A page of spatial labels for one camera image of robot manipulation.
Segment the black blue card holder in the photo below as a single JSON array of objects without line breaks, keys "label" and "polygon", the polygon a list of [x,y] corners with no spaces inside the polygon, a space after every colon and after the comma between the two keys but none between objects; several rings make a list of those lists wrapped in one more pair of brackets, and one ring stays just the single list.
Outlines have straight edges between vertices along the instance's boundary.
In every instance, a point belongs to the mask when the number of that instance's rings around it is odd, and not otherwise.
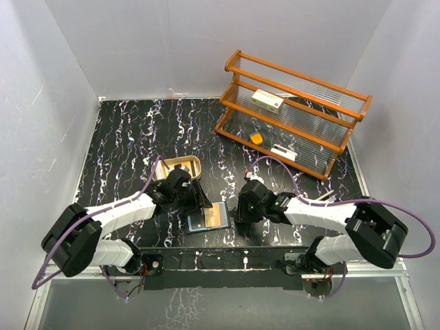
[{"label": "black blue card holder", "polygon": [[191,234],[222,230],[230,227],[227,203],[215,202],[211,208],[202,208],[187,217],[188,232]]}]

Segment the beige oval plastic tray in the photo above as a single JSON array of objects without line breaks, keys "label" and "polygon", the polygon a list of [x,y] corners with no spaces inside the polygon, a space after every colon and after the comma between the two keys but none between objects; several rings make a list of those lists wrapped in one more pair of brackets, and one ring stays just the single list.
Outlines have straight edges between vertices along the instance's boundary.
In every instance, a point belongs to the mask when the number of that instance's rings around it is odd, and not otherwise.
[{"label": "beige oval plastic tray", "polygon": [[201,177],[201,162],[200,159],[194,155],[168,158],[160,162],[166,164],[169,172],[175,168],[187,168],[192,179],[199,179]]}]

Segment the stack of credit cards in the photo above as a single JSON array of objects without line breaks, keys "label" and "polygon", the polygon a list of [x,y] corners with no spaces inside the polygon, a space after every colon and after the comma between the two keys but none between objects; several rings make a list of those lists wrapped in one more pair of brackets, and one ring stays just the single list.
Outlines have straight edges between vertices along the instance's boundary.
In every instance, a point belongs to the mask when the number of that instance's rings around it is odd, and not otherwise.
[{"label": "stack of credit cards", "polygon": [[155,180],[166,179],[169,173],[169,169],[165,163],[160,162],[155,169]]}]

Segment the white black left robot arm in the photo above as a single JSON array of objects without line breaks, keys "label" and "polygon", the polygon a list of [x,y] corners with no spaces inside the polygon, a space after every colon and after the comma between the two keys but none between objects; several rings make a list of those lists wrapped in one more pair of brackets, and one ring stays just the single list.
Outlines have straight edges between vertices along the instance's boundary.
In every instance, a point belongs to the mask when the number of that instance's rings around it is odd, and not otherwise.
[{"label": "white black left robot arm", "polygon": [[174,168],[166,177],[149,179],[141,191],[98,207],[79,203],[66,207],[41,241],[41,247],[66,277],[89,266],[115,266],[126,274],[139,272],[142,253],[128,239],[109,240],[108,234],[166,212],[170,207],[192,213],[211,208],[197,179]]}]

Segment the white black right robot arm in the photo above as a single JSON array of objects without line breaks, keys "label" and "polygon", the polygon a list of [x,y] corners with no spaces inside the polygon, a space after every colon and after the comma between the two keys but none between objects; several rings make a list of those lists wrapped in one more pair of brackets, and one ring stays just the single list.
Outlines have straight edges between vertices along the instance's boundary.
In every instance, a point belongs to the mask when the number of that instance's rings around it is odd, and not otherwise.
[{"label": "white black right robot arm", "polygon": [[344,204],[312,201],[292,192],[276,194],[259,180],[250,179],[239,193],[234,220],[257,223],[264,219],[337,232],[333,237],[316,237],[304,254],[286,261],[289,267],[316,273],[356,260],[390,269],[408,234],[407,226],[373,199]]}]

